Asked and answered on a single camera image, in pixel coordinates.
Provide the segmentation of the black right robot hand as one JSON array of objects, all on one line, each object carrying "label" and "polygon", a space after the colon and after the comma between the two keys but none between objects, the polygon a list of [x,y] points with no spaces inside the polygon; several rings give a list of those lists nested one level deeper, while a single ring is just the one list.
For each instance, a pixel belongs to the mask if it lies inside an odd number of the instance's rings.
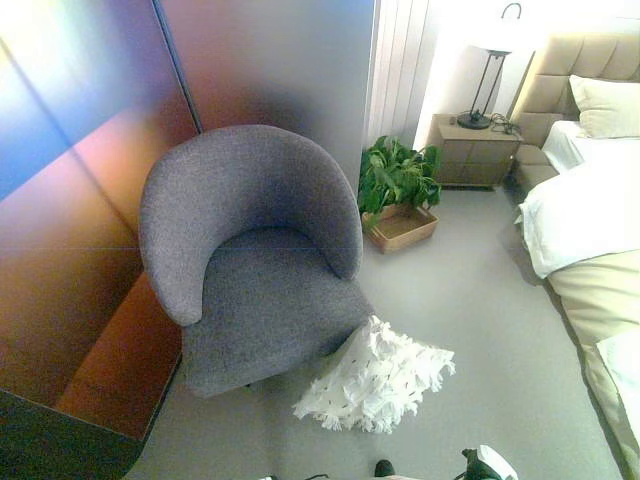
[{"label": "black right robot hand", "polygon": [[488,445],[463,449],[462,455],[466,459],[466,470],[458,479],[519,479],[513,466]]}]

